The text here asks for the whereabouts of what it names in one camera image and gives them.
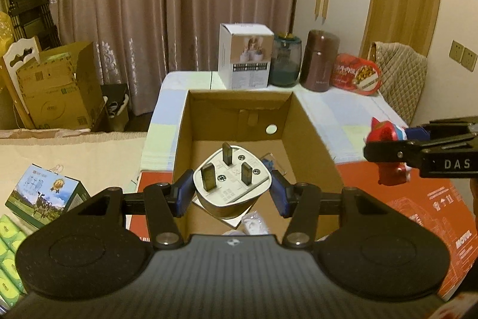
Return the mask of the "red Doraemon plush toy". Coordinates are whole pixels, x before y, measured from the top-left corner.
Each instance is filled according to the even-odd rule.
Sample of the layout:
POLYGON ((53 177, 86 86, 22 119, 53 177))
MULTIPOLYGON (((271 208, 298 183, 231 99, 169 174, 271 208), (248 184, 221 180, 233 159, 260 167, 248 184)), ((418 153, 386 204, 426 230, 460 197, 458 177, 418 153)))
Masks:
POLYGON ((410 179, 410 168, 400 162, 395 155, 395 143, 406 141, 404 127, 395 125, 389 120, 378 120, 372 117, 371 130, 365 139, 366 144, 372 143, 372 157, 378 166, 378 183, 386 186, 405 184, 410 179))

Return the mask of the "beige three-pin plug adapter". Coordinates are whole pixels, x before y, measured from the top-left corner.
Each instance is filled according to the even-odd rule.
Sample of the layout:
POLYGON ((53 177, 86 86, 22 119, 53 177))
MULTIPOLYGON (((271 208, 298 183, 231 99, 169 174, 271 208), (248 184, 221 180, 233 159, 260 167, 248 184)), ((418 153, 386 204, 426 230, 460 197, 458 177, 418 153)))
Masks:
POLYGON ((264 163, 242 146, 223 143, 194 171, 199 204, 211 215, 232 219, 248 210, 271 187, 264 163))

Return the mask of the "beige quilted chair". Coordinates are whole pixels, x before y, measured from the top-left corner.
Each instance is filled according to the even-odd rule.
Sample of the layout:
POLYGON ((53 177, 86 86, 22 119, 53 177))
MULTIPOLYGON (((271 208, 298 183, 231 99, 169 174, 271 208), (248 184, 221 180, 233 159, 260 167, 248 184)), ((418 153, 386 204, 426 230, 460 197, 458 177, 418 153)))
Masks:
POLYGON ((410 125, 425 86, 427 57, 408 45, 375 41, 369 59, 382 73, 379 91, 384 100, 410 125))

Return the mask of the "red instant meal package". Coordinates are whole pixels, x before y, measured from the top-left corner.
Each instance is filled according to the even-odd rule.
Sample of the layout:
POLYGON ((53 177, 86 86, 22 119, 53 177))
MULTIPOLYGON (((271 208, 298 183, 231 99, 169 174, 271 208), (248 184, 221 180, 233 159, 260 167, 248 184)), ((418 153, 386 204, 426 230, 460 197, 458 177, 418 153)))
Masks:
POLYGON ((359 95, 373 95, 381 86, 382 75, 377 64, 350 54, 339 54, 333 66, 333 87, 359 95))

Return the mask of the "brown cardboard box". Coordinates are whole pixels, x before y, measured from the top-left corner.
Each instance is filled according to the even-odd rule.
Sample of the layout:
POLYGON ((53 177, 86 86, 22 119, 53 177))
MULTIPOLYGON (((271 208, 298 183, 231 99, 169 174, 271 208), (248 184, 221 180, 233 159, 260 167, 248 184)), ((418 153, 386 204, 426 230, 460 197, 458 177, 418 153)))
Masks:
POLYGON ((223 143, 243 146, 257 157, 272 153, 292 184, 315 184, 327 193, 339 193, 344 186, 296 93, 188 92, 173 176, 198 168, 223 143))

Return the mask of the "brown thermos flask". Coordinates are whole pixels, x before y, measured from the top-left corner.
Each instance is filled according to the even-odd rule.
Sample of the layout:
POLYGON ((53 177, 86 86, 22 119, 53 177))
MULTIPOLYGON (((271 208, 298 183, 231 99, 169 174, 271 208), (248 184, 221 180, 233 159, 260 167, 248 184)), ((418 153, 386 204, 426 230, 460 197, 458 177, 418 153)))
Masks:
POLYGON ((316 92, 329 89, 339 42, 339 37, 330 32, 309 31, 299 79, 303 87, 316 92))

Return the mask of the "milk carton box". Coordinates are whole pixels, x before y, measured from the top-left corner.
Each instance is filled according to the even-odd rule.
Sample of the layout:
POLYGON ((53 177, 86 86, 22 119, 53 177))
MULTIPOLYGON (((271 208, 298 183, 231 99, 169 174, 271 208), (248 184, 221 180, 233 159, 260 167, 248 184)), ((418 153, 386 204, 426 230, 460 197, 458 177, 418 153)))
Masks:
POLYGON ((5 206, 24 222, 42 228, 89 198, 81 181, 31 164, 5 206))

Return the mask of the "dark green glass jar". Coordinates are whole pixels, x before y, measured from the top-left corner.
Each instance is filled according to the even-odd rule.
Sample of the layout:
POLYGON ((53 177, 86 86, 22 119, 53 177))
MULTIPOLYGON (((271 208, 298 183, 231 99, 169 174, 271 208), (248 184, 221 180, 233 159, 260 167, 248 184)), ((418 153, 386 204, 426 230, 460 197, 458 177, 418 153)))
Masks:
POLYGON ((301 39, 291 33, 275 34, 269 84, 291 87, 301 71, 301 39))

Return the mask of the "stacked cardboard boxes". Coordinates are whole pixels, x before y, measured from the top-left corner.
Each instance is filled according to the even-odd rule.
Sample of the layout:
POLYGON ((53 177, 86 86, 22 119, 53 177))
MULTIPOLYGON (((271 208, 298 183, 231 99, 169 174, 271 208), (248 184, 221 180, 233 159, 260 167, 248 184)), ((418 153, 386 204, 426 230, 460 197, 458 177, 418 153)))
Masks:
POLYGON ((81 41, 39 53, 16 71, 37 129, 92 129, 105 101, 96 73, 95 46, 81 41))

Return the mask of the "green tissue packs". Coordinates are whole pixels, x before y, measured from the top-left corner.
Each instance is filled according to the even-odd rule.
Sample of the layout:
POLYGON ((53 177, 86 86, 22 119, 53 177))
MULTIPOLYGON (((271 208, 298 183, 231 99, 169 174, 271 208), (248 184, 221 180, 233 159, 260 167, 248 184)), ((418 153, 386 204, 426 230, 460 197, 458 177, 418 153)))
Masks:
POLYGON ((1 228, 1 298, 9 308, 26 294, 16 269, 16 253, 27 235, 7 216, 2 215, 1 228))

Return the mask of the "white product box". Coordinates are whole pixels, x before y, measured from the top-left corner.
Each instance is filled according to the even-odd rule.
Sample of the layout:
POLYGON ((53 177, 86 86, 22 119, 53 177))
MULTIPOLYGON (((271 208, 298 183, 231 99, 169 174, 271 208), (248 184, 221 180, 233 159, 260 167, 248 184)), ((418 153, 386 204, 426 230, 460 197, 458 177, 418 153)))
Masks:
POLYGON ((274 33, 260 23, 221 23, 218 74, 230 90, 268 85, 274 33))

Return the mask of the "yellow plastic bag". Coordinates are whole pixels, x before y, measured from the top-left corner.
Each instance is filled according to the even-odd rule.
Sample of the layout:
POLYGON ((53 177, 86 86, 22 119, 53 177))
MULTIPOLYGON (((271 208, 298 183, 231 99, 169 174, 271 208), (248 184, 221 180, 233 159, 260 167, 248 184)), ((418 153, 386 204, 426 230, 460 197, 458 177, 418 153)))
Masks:
POLYGON ((0 12, 0 56, 3 57, 10 46, 15 42, 14 29, 7 13, 0 12))

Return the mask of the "black folding hand cart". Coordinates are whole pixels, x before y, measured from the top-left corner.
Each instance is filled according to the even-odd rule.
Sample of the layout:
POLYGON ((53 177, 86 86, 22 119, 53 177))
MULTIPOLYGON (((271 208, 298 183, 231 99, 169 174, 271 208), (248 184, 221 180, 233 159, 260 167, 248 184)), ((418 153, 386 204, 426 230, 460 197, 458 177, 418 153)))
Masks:
POLYGON ((10 16, 15 41, 36 37, 42 50, 62 45, 49 0, 2 0, 10 16))

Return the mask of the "wall socket plates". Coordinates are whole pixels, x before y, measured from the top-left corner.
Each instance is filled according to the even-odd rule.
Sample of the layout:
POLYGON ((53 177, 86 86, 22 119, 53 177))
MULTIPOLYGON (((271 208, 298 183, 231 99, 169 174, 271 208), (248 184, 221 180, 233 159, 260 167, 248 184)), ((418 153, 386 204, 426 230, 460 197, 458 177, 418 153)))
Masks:
POLYGON ((458 62, 470 72, 474 71, 477 64, 477 54, 455 40, 451 43, 449 58, 458 62))

